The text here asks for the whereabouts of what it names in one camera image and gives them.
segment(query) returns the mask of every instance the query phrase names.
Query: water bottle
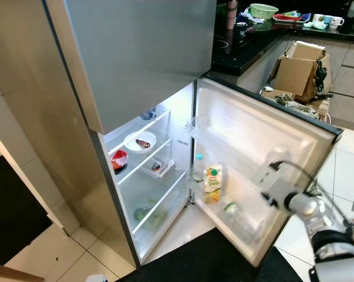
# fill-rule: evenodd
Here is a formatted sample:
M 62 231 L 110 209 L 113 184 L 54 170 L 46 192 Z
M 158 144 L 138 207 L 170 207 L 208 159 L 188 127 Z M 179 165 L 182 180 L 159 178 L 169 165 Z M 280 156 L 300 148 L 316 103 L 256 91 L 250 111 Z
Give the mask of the water bottle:
M 193 167 L 193 179 L 196 182 L 202 182 L 204 175 L 204 162 L 203 155 L 201 153 L 196 154 L 196 160 Z
M 224 217 L 232 224 L 231 228 L 235 230 L 244 242 L 250 243 L 253 241 L 257 236 L 255 234 L 256 230 L 248 222 L 249 218 L 243 208 L 226 195 L 220 201 L 224 210 Z

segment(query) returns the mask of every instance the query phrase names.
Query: open refrigerator door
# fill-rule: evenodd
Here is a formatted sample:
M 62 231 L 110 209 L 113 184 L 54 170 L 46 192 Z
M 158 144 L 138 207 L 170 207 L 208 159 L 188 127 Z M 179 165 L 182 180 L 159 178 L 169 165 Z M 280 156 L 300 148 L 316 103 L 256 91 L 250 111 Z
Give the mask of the open refrigerator door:
M 276 240 L 286 213 L 268 205 L 251 179 L 257 170 L 287 160 L 315 175 L 326 159 L 335 133 L 275 109 L 239 91 L 208 79 L 198 81 L 197 116 L 187 123 L 195 140 L 195 153 L 209 166 L 221 165 L 218 201 L 207 201 L 208 182 L 187 176 L 197 207 L 232 242 L 241 254 L 258 266 Z M 305 189 L 310 179 L 285 167 L 283 178 Z

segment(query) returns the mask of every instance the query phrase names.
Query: green bowl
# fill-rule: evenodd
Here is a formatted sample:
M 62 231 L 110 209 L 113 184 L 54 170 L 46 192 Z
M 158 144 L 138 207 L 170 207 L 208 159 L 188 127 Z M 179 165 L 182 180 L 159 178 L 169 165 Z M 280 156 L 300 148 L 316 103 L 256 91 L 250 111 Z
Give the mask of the green bowl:
M 265 4 L 251 4 L 251 15 L 254 18 L 270 19 L 278 11 L 276 7 Z

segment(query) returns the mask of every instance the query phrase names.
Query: cup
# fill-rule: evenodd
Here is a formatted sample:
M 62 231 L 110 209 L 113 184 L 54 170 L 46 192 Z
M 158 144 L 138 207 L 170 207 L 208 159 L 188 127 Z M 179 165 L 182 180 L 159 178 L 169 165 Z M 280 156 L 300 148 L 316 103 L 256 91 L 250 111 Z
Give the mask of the cup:
M 329 25 L 331 22 L 332 22 L 332 16 L 327 16 L 327 15 L 325 15 L 325 16 L 324 16 L 324 23 L 325 23 L 326 25 Z
M 341 18 L 340 16 L 333 16 L 332 22 L 331 22 L 331 25 L 329 26 L 329 28 L 336 29 L 337 27 L 343 25 L 344 22 L 345 22 L 345 20 L 343 18 Z
M 324 21 L 324 15 L 322 14 L 315 14 L 312 18 L 312 22 L 322 22 Z

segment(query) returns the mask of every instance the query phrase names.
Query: black floor mat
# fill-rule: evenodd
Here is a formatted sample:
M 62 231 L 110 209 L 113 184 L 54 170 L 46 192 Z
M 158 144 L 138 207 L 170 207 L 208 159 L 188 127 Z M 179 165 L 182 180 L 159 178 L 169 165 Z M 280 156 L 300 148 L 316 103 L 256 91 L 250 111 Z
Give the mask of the black floor mat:
M 273 247 L 253 268 L 233 245 L 213 229 L 177 250 L 146 264 L 122 282 L 301 282 Z
M 0 157 L 0 264 L 5 264 L 51 225 L 45 210 Z

